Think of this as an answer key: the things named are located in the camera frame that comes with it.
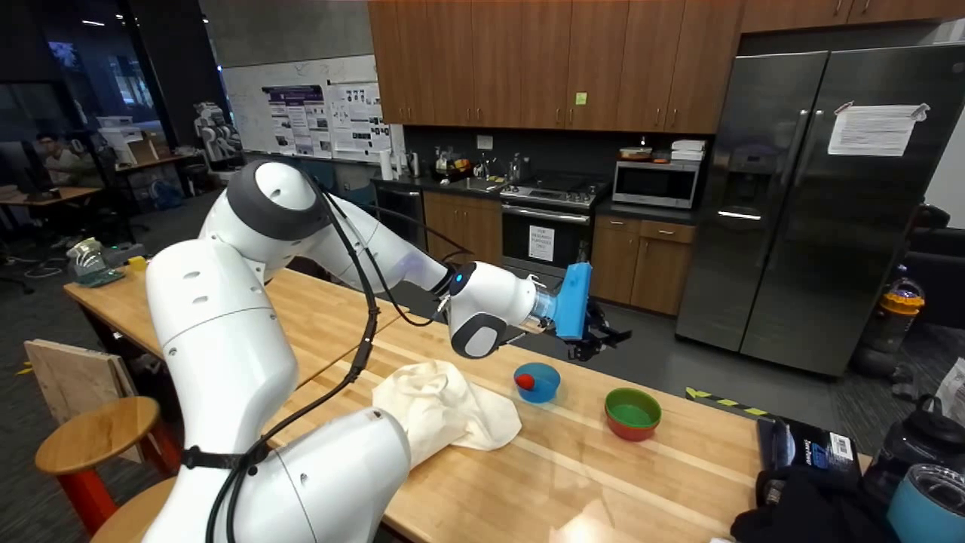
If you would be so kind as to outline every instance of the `green bowl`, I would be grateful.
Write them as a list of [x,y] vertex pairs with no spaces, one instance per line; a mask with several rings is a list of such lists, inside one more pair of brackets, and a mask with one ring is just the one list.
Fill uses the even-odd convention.
[[639,390],[611,390],[607,395],[607,426],[624,440],[644,440],[660,426],[660,403]]

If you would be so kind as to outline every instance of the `wooden cabinet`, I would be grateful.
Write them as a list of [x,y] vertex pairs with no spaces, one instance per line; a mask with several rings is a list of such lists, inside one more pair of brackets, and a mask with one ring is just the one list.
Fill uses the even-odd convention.
[[562,128],[571,0],[369,0],[383,115]]
[[562,100],[567,128],[611,129],[626,118],[621,112],[621,68],[631,0],[574,0],[571,53]]
[[941,22],[965,19],[963,0],[851,0],[848,22],[882,25],[882,22]]
[[371,41],[381,73],[383,115],[393,123],[432,123],[432,65],[425,53],[436,44],[432,34],[432,4],[427,0],[369,0]]
[[471,0],[472,128],[565,128],[571,0]]
[[456,246],[467,247],[481,263],[504,256],[504,207],[498,200],[425,192],[425,247],[435,260],[452,256]]
[[595,295],[631,306],[635,273],[635,221],[598,217],[595,225]]
[[595,225],[595,295],[675,313],[690,266],[694,225],[598,217]]
[[745,0],[743,29],[803,29],[837,25],[963,19],[963,0]]
[[745,34],[832,27],[848,22],[851,0],[745,0]]
[[660,132],[715,132],[739,44],[743,0],[684,0]]
[[371,0],[393,123],[713,132],[743,0]]

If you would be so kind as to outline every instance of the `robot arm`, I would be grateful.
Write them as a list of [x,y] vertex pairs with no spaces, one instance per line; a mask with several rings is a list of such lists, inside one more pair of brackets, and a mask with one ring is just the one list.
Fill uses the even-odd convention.
[[508,327],[530,318],[543,319],[562,341],[585,334],[587,266],[574,266],[557,295],[543,292],[530,277],[485,263],[446,269],[358,205],[318,192],[282,163],[244,166],[214,201],[199,238],[231,246],[262,280],[270,280],[292,256],[307,256],[352,291],[362,291],[352,266],[358,263],[375,291],[413,285],[443,295],[452,350],[467,358],[489,357],[501,348]]
[[[471,358],[489,357],[504,330],[527,318],[551,322],[562,337],[585,333],[587,266],[574,266],[557,295],[485,263],[446,269],[362,207],[318,192],[294,168],[252,163],[214,201],[203,235],[166,247],[147,269],[150,319],[187,451],[147,541],[204,541],[223,484],[292,393],[294,357],[262,291],[292,256],[357,291],[407,280],[449,295],[452,348]],[[369,541],[407,474],[407,437],[393,416],[362,409],[238,474],[244,491],[231,524],[241,541]]]

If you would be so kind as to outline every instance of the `blue object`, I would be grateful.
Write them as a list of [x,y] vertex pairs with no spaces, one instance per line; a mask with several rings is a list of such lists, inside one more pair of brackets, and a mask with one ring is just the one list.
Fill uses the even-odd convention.
[[889,509],[901,541],[963,543],[965,541],[965,478],[941,466],[914,466]]
[[[518,376],[527,375],[534,376],[534,386],[525,390],[518,386]],[[551,368],[551,364],[543,364],[543,362],[527,362],[527,364],[518,364],[516,375],[512,375],[512,382],[518,390],[518,395],[530,403],[545,403],[554,398],[554,393],[562,390],[562,375]]]
[[590,303],[595,266],[574,263],[567,266],[562,292],[554,295],[551,307],[551,330],[562,341],[583,341],[585,334],[585,311]]

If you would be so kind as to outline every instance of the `paper on refrigerator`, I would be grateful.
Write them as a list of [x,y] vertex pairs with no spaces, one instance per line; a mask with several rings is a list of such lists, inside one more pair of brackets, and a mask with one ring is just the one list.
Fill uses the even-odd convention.
[[551,247],[554,247],[554,228],[530,225],[527,256],[530,256],[530,260],[551,263]]
[[928,106],[845,106],[832,128],[832,158],[905,158]]

